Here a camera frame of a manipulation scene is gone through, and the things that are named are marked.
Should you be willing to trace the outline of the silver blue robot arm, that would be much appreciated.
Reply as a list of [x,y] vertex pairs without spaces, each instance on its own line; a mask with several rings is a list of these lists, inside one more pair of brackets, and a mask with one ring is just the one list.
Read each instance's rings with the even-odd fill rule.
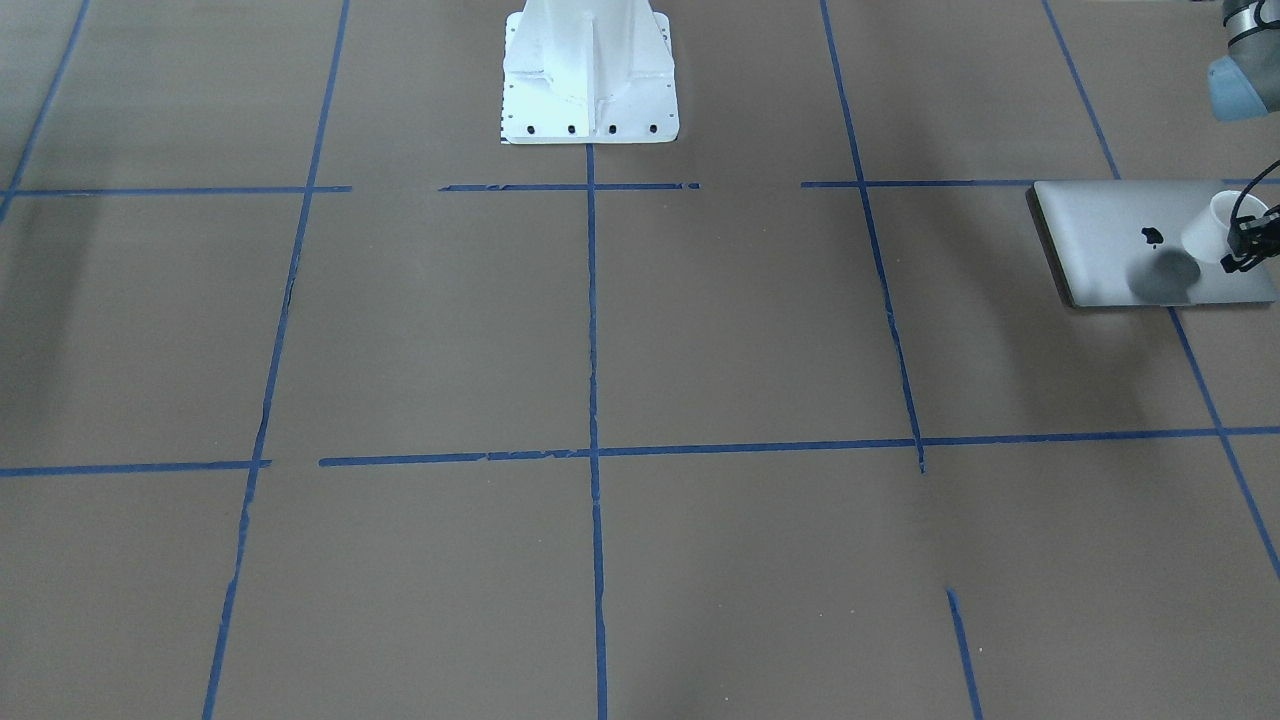
[[[1224,56],[1210,63],[1210,105],[1220,122],[1252,120],[1279,109],[1279,3],[1224,1]],[[1277,206],[1245,211],[1238,199],[1228,214],[1226,273],[1251,272],[1279,251]]]

